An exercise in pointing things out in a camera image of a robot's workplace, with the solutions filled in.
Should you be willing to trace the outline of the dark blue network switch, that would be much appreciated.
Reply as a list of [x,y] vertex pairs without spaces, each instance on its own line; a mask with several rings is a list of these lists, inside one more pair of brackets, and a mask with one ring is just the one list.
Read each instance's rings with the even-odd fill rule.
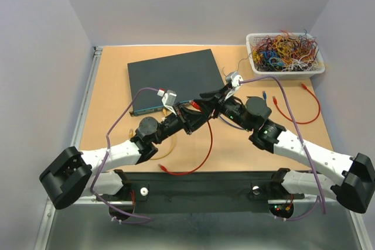
[[137,61],[127,69],[132,98],[142,88],[161,88],[174,91],[183,104],[224,87],[210,49]]

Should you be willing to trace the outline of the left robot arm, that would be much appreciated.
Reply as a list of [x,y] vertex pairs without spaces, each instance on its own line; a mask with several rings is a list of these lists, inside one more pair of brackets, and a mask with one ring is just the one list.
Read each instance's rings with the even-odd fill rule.
[[203,100],[192,101],[192,106],[175,104],[175,112],[162,121],[143,118],[135,135],[121,144],[96,150],[64,149],[39,176],[54,207],[61,210],[72,205],[90,188],[90,179],[98,179],[102,172],[148,161],[158,152],[157,144],[180,130],[188,134],[198,130],[210,119],[214,106]]

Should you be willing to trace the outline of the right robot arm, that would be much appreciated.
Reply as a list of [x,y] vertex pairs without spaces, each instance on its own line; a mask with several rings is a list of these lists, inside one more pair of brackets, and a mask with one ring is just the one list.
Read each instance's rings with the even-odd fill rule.
[[224,115],[250,131],[249,140],[257,148],[311,168],[311,173],[284,170],[282,177],[270,182],[273,196],[316,194],[334,199],[350,211],[367,211],[374,195],[374,166],[368,156],[344,155],[306,141],[301,133],[270,120],[272,111],[263,98],[248,97],[242,102],[229,87],[201,94],[192,104],[209,118]]

